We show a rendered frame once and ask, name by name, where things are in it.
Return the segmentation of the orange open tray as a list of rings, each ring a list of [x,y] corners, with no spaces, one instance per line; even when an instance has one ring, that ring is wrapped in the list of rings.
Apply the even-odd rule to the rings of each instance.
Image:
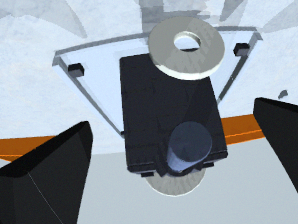
[[[250,115],[221,117],[223,127],[223,136],[225,136],[226,145],[235,143],[245,143],[245,141],[253,141],[261,139],[263,133],[253,113]]]
[[[44,141],[51,140],[56,136],[43,136],[43,137],[19,137],[19,139],[0,139],[0,159],[5,161],[12,161],[19,159],[20,156],[25,155],[27,152],[31,152],[32,149],[36,149]]]

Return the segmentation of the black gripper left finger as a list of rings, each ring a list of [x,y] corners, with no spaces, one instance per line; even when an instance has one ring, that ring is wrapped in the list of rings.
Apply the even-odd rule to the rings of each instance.
[[[78,121],[0,168],[0,224],[77,224],[92,148]]]

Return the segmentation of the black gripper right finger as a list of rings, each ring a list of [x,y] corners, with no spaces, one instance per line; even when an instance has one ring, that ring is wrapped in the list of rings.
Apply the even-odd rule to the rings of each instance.
[[[298,105],[255,97],[253,116],[298,193]]]

